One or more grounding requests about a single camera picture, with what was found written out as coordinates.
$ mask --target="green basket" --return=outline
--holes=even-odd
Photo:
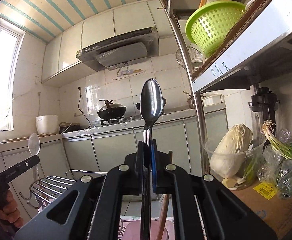
[[[236,1],[216,1],[196,10],[187,20],[186,35],[206,58],[213,55],[227,33],[243,16],[245,6]]]

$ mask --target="green onion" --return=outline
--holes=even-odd
[[[273,126],[273,121],[266,120],[262,125],[263,133],[273,148],[279,151],[284,158],[292,160],[292,146],[280,142],[276,137],[273,136]]]

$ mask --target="range hood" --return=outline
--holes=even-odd
[[[76,58],[95,71],[113,70],[159,55],[156,27],[140,29],[100,41],[77,51]]]

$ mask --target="dish rack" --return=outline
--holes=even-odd
[[[66,177],[69,173],[80,172],[89,174],[107,174],[107,172],[97,172],[97,171],[83,171],[83,170],[69,170],[65,173]],[[46,176],[34,181],[29,187],[29,197],[23,196],[21,192],[19,195],[27,201],[27,204],[35,209],[44,209],[46,206],[51,204],[59,195],[66,191],[70,186],[72,186],[76,180],[66,179],[58,176]],[[30,203],[32,197],[35,197],[37,206]]]

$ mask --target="pot handle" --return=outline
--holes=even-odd
[[[99,101],[105,101],[105,105],[107,106],[108,112],[111,111],[111,107],[110,107],[109,104],[111,104],[113,100],[108,101],[108,100],[105,100],[105,99],[99,99]]]

